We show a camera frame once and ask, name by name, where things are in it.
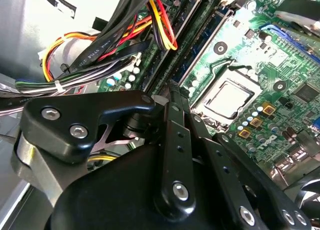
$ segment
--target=cpu socket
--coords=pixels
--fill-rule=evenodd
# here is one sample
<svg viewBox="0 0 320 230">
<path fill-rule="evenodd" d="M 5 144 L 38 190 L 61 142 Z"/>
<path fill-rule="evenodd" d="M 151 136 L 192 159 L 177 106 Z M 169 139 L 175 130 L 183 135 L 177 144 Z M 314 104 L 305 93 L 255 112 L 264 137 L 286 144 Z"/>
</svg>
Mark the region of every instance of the cpu socket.
<svg viewBox="0 0 320 230">
<path fill-rule="evenodd" d="M 203 91 L 192 109 L 203 119 L 231 125 L 261 92 L 257 75 L 249 77 L 227 68 Z"/>
</svg>

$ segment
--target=motherboard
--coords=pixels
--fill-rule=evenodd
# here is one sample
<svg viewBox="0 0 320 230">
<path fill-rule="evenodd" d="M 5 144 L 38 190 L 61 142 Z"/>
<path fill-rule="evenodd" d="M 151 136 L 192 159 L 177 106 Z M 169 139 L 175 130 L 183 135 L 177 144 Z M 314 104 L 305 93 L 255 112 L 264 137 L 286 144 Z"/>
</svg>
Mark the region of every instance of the motherboard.
<svg viewBox="0 0 320 230">
<path fill-rule="evenodd" d="M 162 1 L 178 50 L 151 44 L 138 67 L 103 80 L 99 91 L 161 95 L 174 80 L 189 91 L 209 132 L 227 133 L 256 163 L 303 160 L 301 139 L 318 144 L 320 133 L 320 38 L 293 23 L 298 13 L 288 9 L 301 2 Z"/>
</svg>

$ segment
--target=yellow wire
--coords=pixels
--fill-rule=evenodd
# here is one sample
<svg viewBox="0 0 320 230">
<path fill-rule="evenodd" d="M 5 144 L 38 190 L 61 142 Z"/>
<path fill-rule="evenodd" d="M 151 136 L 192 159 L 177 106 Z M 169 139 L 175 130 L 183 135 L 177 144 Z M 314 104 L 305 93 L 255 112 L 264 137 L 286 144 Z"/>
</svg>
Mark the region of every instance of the yellow wire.
<svg viewBox="0 0 320 230">
<path fill-rule="evenodd" d="M 80 37 L 80 38 L 83 38 L 83 39 L 86 39 L 86 36 L 85 35 L 82 35 L 82 34 L 79 34 L 79 33 L 71 33 L 71 34 L 68 34 L 68 35 L 65 35 L 64 38 L 71 38 L 71 37 Z M 54 47 L 58 46 L 58 45 L 61 45 L 63 42 L 65 42 L 62 38 L 55 41 L 53 44 L 51 44 L 45 54 L 44 54 L 44 57 L 42 59 L 42 71 L 43 71 L 43 74 L 44 74 L 44 77 L 46 79 L 46 81 L 50 81 L 50 77 L 49 75 L 47 74 L 47 57 L 48 57 L 48 54 L 49 52 L 51 51 L 51 49 L 53 49 Z"/>
<path fill-rule="evenodd" d="M 99 160 L 103 160 L 103 161 L 113 161 L 115 160 L 116 157 L 114 156 L 93 156 L 91 158 L 88 159 L 88 162 L 91 161 L 99 161 Z"/>
<path fill-rule="evenodd" d="M 162 37 L 162 39 L 163 39 L 163 43 L 164 43 L 165 48 L 166 48 L 167 50 L 170 50 L 170 49 L 172 49 L 172 50 L 174 50 L 174 51 L 177 50 L 177 47 L 175 47 L 175 46 L 171 43 L 171 41 L 169 40 L 169 38 L 168 38 L 167 35 L 165 34 L 165 30 L 164 30 L 164 27 L 163 27 L 162 22 L 161 22 L 161 17 L 160 17 L 160 15 L 159 15 L 159 13 L 158 13 L 158 10 L 157 10 L 157 7 L 156 7 L 156 5 L 155 5 L 154 0 L 150 0 L 149 2 L 150 2 L 150 4 L 151 4 L 153 13 L 154 13 L 154 15 L 155 15 L 155 19 L 156 19 L 156 22 L 157 22 L 157 24 L 158 24 L 159 31 L 160 31 L 161 37 Z"/>
<path fill-rule="evenodd" d="M 149 25 L 152 24 L 152 21 L 148 21 L 146 22 L 145 24 L 135 28 L 135 30 L 133 31 L 133 33 L 136 33 L 140 30 L 143 30 L 145 29 L 146 27 L 148 27 Z M 123 38 L 124 37 L 127 37 L 129 35 L 129 33 L 125 33 L 123 35 Z M 90 36 L 85 36 L 83 34 L 80 34 L 80 33 L 70 33 L 70 34 L 67 34 L 64 36 L 64 38 L 61 38 L 57 41 L 55 41 L 54 43 L 52 43 L 46 50 L 45 54 L 44 54 L 44 57 L 42 59 L 42 71 L 43 71 L 43 74 L 44 74 L 44 77 L 46 79 L 46 81 L 51 81 L 51 77 L 47 74 L 47 57 L 48 57 L 48 54 L 49 52 L 51 51 L 51 49 L 53 49 L 54 47 L 56 46 L 59 46 L 61 44 L 63 44 L 65 41 L 63 39 L 67 39 L 67 38 L 72 38 L 72 37 L 76 37 L 76 38 L 80 38 L 80 39 L 84 39 L 84 40 L 95 40 L 96 37 L 90 37 Z"/>
<path fill-rule="evenodd" d="M 133 31 L 133 34 L 134 34 L 134 33 L 137 33 L 137 32 L 140 31 L 140 30 L 143 30 L 144 28 L 148 27 L 148 26 L 151 25 L 151 24 L 152 24 L 152 21 L 148 21 L 147 23 L 145 23 L 145 24 L 143 24 L 143 25 L 135 28 L 135 30 Z M 127 37 L 128 35 L 129 35 L 129 33 L 125 33 L 125 34 L 122 36 L 122 38 Z"/>
</svg>

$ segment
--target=cable bundle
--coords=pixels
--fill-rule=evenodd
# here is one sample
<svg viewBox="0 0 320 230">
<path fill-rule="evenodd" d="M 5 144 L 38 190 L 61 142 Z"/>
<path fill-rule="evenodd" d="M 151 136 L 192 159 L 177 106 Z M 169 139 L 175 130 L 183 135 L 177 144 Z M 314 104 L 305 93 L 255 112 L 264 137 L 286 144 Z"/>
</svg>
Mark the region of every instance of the cable bundle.
<svg viewBox="0 0 320 230">
<path fill-rule="evenodd" d="M 83 32 L 71 32 L 56 39 L 46 50 L 41 62 L 46 82 L 16 80 L 16 88 L 24 94 L 21 94 L 21 97 L 24 97 L 23 103 L 32 97 L 63 95 L 72 88 L 83 87 L 110 77 L 126 67 L 133 67 L 137 61 L 136 55 L 147 49 L 151 41 L 147 40 L 127 47 L 122 45 L 137 37 L 151 25 L 158 47 L 163 51 L 176 50 L 178 48 L 177 42 L 164 6 L 161 0 L 155 1 L 158 9 L 154 0 L 120 0 L 111 20 L 100 34 L 89 35 Z M 139 10 L 145 4 L 150 15 L 138 21 Z M 63 73 L 54 79 L 50 71 L 51 58 L 56 49 L 70 38 L 89 40 L 92 43 L 67 69 L 68 74 Z M 11 114 L 22 108 L 23 104 L 10 107 L 10 109 L 8 106 L 0 107 L 0 115 Z"/>
</svg>

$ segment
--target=silver screw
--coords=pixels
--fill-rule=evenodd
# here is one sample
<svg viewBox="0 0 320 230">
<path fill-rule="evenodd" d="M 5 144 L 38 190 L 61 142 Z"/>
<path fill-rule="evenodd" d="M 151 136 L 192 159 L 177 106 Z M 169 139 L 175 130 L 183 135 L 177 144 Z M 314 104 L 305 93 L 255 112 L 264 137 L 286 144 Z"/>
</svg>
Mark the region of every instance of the silver screw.
<svg viewBox="0 0 320 230">
<path fill-rule="evenodd" d="M 283 216 L 284 218 L 291 224 L 294 225 L 295 224 L 295 220 L 292 218 L 292 216 L 286 211 L 286 210 L 282 210 Z"/>
<path fill-rule="evenodd" d="M 88 131 L 84 126 L 74 125 L 70 128 L 70 134 L 75 138 L 83 139 L 88 136 Z"/>
<path fill-rule="evenodd" d="M 44 119 L 55 121 L 60 118 L 60 112 L 54 108 L 45 108 L 41 111 L 41 115 Z"/>
<path fill-rule="evenodd" d="M 222 139 L 223 139 L 223 141 L 225 141 L 225 142 L 229 142 L 229 139 L 228 139 L 225 135 L 222 135 Z"/>
<path fill-rule="evenodd" d="M 251 212 L 249 212 L 248 209 L 246 209 L 244 206 L 240 207 L 240 215 L 243 218 L 243 220 L 248 223 L 250 226 L 253 226 L 255 224 L 255 218 L 252 215 Z"/>
<path fill-rule="evenodd" d="M 304 219 L 303 216 L 297 211 L 295 211 L 295 216 L 298 218 L 299 222 L 301 222 L 303 225 L 307 225 L 307 221 Z"/>
<path fill-rule="evenodd" d="M 173 191 L 175 196 L 179 198 L 181 201 L 186 201 L 189 197 L 187 188 L 181 183 L 175 183 L 173 186 Z"/>
<path fill-rule="evenodd" d="M 151 99 L 149 96 L 146 96 L 146 95 L 142 95 L 142 100 L 147 102 L 147 103 L 151 103 Z"/>
<path fill-rule="evenodd" d="M 195 119 L 196 122 L 201 122 L 201 118 L 198 117 L 198 116 L 194 116 L 194 119 Z"/>
<path fill-rule="evenodd" d="M 179 111 L 180 109 L 177 106 L 172 106 L 175 111 Z"/>
</svg>

